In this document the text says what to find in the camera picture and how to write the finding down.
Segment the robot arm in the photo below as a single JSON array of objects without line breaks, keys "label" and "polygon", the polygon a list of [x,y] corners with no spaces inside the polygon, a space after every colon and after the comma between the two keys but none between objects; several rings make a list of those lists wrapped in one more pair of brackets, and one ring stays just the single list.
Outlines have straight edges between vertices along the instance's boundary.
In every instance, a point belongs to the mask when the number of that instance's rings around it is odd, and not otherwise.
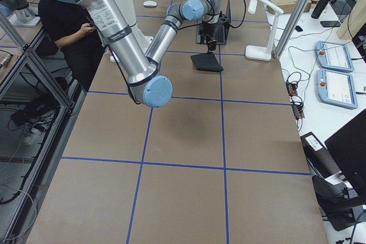
[{"label": "robot arm", "polygon": [[132,0],[58,0],[84,7],[97,28],[101,40],[112,52],[128,75],[131,98],[152,108],[166,105],[173,92],[168,77],[161,75],[159,64],[182,23],[200,18],[218,21],[222,0],[187,0],[171,5],[149,47],[144,50],[124,17],[133,13]]}]

